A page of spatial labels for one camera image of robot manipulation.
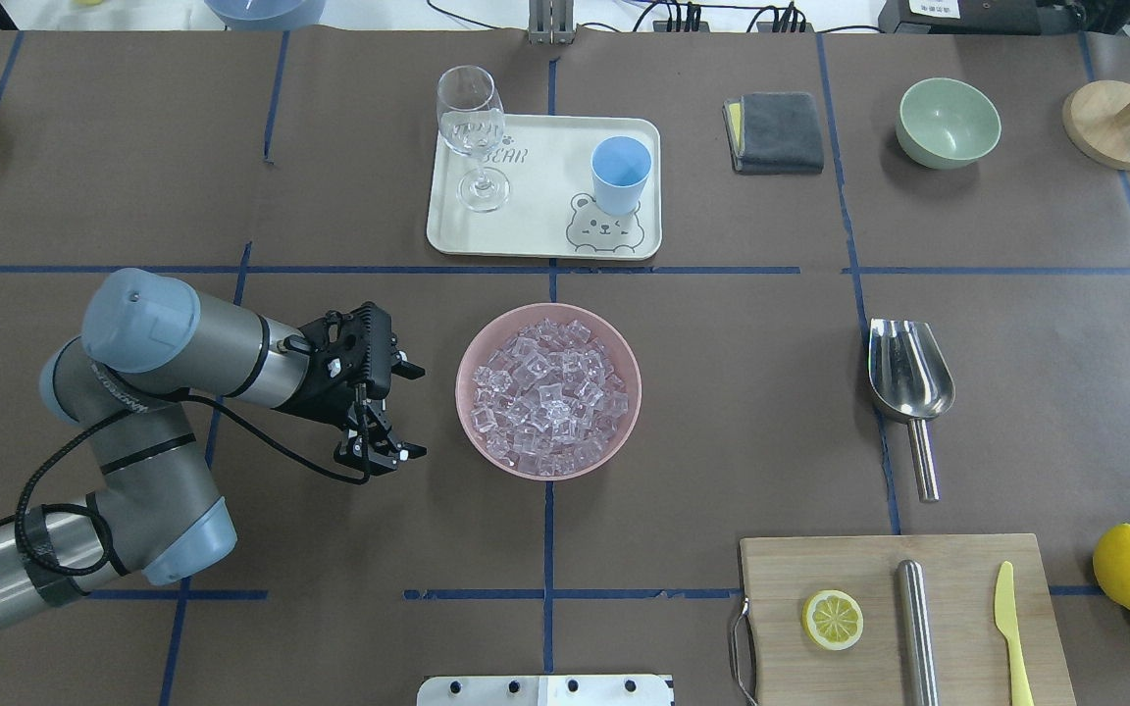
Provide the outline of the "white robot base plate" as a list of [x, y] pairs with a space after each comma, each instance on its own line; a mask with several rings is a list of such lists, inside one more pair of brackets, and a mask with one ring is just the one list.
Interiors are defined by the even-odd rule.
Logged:
[[417, 705], [673, 705], [671, 676], [438, 676]]

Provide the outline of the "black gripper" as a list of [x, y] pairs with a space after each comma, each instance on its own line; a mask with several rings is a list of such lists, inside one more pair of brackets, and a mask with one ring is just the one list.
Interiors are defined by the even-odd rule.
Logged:
[[405, 359], [389, 313], [373, 300], [346, 313], [329, 310], [301, 326], [299, 333], [284, 338], [282, 354], [306, 361], [299, 387], [282, 402], [282, 412], [339, 425], [345, 438], [334, 447], [338, 464], [370, 474], [370, 447], [389, 467], [427, 455], [425, 446], [399, 437], [384, 402], [368, 401], [386, 399], [391, 376], [417, 380], [426, 374]]

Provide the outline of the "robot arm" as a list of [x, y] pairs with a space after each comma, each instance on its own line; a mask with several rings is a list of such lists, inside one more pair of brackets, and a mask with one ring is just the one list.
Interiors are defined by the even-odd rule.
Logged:
[[167, 585], [231, 554], [236, 529], [185, 402], [240, 399], [332, 426], [345, 473], [327, 477], [363, 485], [425, 455], [385, 409], [394, 377], [424, 374], [371, 300], [296, 328], [179, 278], [113, 272], [40, 374], [49, 410], [79, 433], [0, 520], [0, 630], [108, 581]]

